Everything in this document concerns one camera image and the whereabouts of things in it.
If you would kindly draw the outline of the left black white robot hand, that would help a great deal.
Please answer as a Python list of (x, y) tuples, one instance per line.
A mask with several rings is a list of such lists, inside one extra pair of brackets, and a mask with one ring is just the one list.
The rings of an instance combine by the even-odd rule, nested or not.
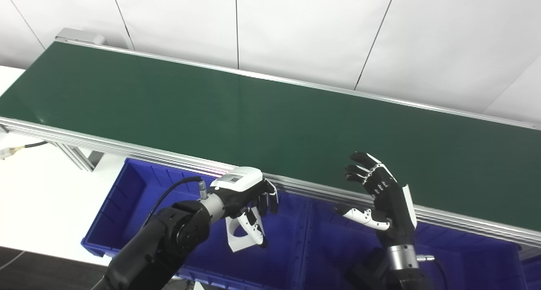
[(227, 241), (235, 253), (253, 246), (265, 248), (261, 217), (276, 214), (278, 190), (255, 167), (236, 167), (211, 182), (207, 207), (213, 221), (225, 219)]

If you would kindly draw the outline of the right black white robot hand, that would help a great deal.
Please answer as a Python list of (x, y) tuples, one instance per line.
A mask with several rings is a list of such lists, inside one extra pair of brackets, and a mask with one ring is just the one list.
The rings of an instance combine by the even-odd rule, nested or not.
[(361, 183), (371, 197), (374, 209), (357, 209), (337, 204), (333, 211), (373, 228), (383, 247), (415, 244), (417, 217), (408, 185), (400, 186), (386, 165), (369, 153), (350, 155), (355, 163), (346, 166), (347, 181)]

